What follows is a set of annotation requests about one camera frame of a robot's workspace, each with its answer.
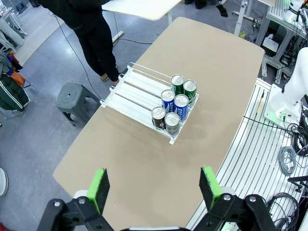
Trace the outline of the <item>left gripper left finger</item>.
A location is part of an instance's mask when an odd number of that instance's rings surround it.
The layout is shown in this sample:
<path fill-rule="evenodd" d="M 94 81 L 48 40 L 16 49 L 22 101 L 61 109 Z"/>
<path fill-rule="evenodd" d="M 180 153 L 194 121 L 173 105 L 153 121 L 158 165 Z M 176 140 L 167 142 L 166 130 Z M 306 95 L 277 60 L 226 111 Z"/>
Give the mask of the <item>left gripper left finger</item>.
<path fill-rule="evenodd" d="M 68 203 L 62 199 L 51 199 L 37 230 L 73 231 L 76 226 L 85 226 L 89 231 L 112 231 L 103 217 L 109 189 L 107 169 L 98 169 L 85 196 L 73 198 Z"/>

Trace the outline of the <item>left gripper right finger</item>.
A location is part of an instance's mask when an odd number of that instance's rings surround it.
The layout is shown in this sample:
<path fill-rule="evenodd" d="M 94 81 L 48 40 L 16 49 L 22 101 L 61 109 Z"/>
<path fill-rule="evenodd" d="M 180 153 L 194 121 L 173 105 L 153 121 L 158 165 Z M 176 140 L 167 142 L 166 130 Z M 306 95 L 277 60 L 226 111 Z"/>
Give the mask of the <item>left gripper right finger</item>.
<path fill-rule="evenodd" d="M 263 198 L 258 194 L 244 199 L 222 192 L 210 166 L 202 167 L 199 187 L 207 213 L 195 231 L 220 231 L 227 222 L 236 223 L 242 231 L 275 231 L 276 227 Z"/>

